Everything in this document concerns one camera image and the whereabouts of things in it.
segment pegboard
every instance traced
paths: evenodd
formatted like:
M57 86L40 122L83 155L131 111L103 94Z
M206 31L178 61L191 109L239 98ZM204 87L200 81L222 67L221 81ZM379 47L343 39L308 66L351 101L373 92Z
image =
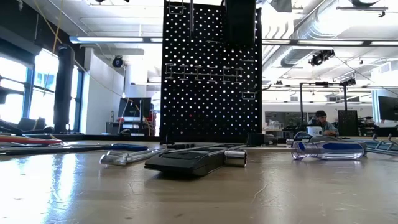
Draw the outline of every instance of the pegboard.
M338 134L340 136L359 136L357 111L338 111Z
M243 94L261 89L261 9L255 43L237 46L224 42L223 6L194 4L192 36L189 7L165 1L160 136L244 142L261 132L261 91Z

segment man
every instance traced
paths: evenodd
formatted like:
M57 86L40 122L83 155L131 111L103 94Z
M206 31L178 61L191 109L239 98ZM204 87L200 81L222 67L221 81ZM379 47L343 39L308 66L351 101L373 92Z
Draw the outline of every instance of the man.
M327 122L326 118L327 115L324 111L317 111L315 117L308 122L308 125L319 125L322 127L323 135L336 136L338 134L337 128Z

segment black monitor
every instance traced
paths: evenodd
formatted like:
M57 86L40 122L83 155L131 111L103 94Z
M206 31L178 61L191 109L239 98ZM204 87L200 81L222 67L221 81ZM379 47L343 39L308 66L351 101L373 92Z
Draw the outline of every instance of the black monitor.
M141 110L141 112L143 112L144 117L149 117L150 101L151 101L150 97L129 98L129 103L127 104L127 107L126 107L127 98L120 98L118 116L120 118L122 116L123 117L139 117L139 111L137 110L137 107L138 107Z
M398 98L379 96L381 120L398 121Z

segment fluorescent light fixture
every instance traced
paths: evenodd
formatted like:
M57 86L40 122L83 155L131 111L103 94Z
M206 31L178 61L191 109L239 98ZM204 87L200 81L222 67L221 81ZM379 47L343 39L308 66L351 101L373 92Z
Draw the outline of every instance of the fluorescent light fixture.
M319 46L293 46L296 50L333 50L333 47L319 47Z
M151 38L151 42L163 42L163 38Z
M398 41L372 41L371 45L397 45Z
M101 43L129 43L142 42L141 37L77 37L80 42L101 42Z
M363 41L349 40L299 40L299 45L362 45Z
M131 83L132 85L161 85L160 83Z
M289 44L289 43L290 43L289 39L287 39L287 40L267 40L267 39L263 39L262 40L262 44L272 44L272 45L284 44L284 45L286 45L286 44Z

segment table surface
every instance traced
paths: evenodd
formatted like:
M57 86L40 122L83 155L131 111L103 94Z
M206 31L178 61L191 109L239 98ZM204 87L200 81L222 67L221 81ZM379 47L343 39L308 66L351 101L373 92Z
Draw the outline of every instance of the table surface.
M103 153L0 156L0 223L398 223L391 156L293 161L255 150L246 168L182 179L144 162L104 166Z

